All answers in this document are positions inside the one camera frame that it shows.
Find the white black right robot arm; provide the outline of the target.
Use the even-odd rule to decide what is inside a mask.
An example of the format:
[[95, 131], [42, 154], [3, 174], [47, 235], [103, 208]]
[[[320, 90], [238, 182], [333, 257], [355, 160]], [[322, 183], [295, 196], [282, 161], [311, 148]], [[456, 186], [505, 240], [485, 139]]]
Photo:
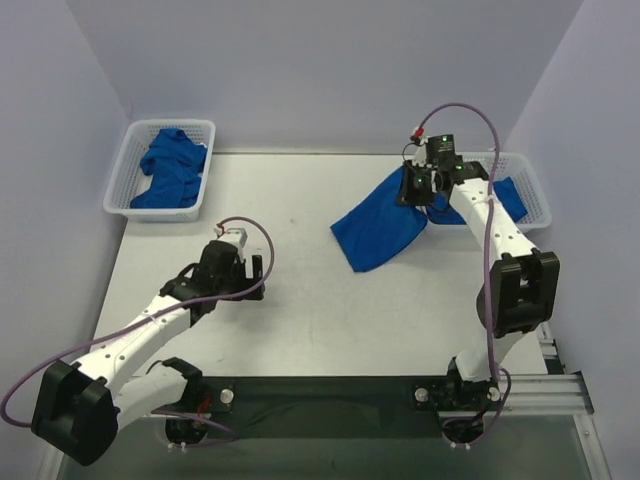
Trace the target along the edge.
[[482, 248], [484, 280], [476, 311], [484, 334], [454, 358], [466, 382], [495, 381], [501, 362], [525, 336], [550, 319], [560, 261], [541, 251], [516, 225], [477, 162], [402, 164], [397, 203], [423, 206], [442, 195]]

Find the blue towel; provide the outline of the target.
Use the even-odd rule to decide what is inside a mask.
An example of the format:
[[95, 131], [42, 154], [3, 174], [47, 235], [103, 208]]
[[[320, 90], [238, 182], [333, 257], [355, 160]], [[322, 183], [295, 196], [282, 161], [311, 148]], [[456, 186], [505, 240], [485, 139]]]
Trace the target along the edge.
[[[519, 222], [528, 214], [528, 210], [522, 202], [516, 186], [510, 177], [496, 181], [494, 183], [494, 191], [514, 222]], [[426, 215], [432, 223], [437, 225], [465, 224], [461, 215], [448, 204], [448, 201], [442, 194], [437, 194], [434, 202], [426, 206]]]
[[415, 207], [396, 204], [402, 177], [403, 169], [399, 167], [330, 226], [356, 273], [369, 272], [391, 260], [428, 224], [427, 216]]

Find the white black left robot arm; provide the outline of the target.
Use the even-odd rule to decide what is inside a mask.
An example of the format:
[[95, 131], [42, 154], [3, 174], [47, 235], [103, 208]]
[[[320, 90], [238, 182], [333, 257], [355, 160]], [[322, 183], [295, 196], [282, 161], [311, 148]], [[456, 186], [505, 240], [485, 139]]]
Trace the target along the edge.
[[183, 360], [163, 360], [141, 377], [135, 373], [220, 300], [263, 299], [262, 258], [245, 259], [246, 241], [243, 228], [221, 234], [204, 247], [198, 262], [160, 289], [124, 335], [71, 364], [51, 364], [42, 377], [31, 432], [87, 466], [130, 423], [192, 392], [202, 374]]

